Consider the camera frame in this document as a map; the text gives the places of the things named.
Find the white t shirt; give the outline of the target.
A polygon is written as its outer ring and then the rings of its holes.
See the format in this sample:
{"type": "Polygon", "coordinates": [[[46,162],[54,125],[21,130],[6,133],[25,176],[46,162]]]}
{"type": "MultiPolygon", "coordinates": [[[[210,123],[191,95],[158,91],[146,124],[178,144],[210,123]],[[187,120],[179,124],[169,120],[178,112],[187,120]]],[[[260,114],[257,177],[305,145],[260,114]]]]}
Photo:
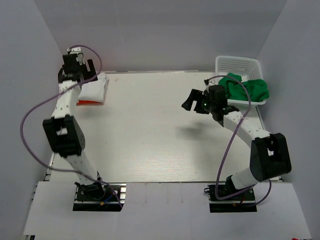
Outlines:
{"type": "Polygon", "coordinates": [[[97,76],[97,81],[92,81],[82,86],[78,100],[104,102],[108,82],[108,75],[104,72],[100,73],[97,76]]]}

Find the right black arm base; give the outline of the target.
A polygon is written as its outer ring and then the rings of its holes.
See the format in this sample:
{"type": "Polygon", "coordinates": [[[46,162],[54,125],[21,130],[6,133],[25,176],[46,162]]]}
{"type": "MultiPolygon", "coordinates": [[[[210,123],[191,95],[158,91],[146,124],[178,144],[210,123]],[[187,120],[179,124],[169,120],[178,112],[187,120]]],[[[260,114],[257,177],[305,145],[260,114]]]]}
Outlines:
{"type": "Polygon", "coordinates": [[[215,195],[215,184],[208,185],[203,192],[208,195],[210,213],[255,213],[256,197],[253,188],[231,198],[219,200],[215,195]]]}

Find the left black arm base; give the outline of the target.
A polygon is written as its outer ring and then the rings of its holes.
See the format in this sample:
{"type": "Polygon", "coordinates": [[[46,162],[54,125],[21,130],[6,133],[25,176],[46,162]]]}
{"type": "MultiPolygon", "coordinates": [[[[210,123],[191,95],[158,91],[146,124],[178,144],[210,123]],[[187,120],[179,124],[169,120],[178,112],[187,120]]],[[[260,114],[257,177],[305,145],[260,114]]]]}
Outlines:
{"type": "Polygon", "coordinates": [[[126,199],[126,183],[107,186],[97,183],[76,185],[72,210],[74,212],[120,212],[126,199]]]}

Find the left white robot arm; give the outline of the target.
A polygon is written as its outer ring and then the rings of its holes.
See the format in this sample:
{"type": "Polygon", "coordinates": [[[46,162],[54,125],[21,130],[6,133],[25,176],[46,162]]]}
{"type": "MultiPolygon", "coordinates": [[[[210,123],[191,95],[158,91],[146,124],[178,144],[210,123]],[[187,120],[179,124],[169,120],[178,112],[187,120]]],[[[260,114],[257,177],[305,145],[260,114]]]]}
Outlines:
{"type": "Polygon", "coordinates": [[[96,70],[91,59],[86,65],[79,47],[69,48],[62,58],[63,65],[58,73],[59,96],[52,115],[43,120],[42,126],[51,150],[71,168],[51,166],[50,169],[62,173],[75,173],[78,183],[90,185],[88,193],[99,200],[105,196],[106,187],[96,182],[102,178],[87,158],[85,135],[75,117],[82,90],[81,83],[90,78],[97,80],[96,70]]]}

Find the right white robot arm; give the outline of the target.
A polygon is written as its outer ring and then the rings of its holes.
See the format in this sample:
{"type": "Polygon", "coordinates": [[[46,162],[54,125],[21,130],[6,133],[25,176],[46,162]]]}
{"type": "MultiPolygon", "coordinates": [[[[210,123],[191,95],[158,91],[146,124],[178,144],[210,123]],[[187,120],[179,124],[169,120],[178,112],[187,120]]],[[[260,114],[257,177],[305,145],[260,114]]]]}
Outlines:
{"type": "Polygon", "coordinates": [[[226,179],[224,196],[218,196],[219,200],[236,200],[249,187],[291,172],[286,137],[257,127],[237,107],[228,105],[223,86],[212,85],[205,91],[192,89],[181,106],[186,111],[211,114],[217,123],[232,131],[234,137],[238,136],[250,148],[249,166],[226,179]]]}

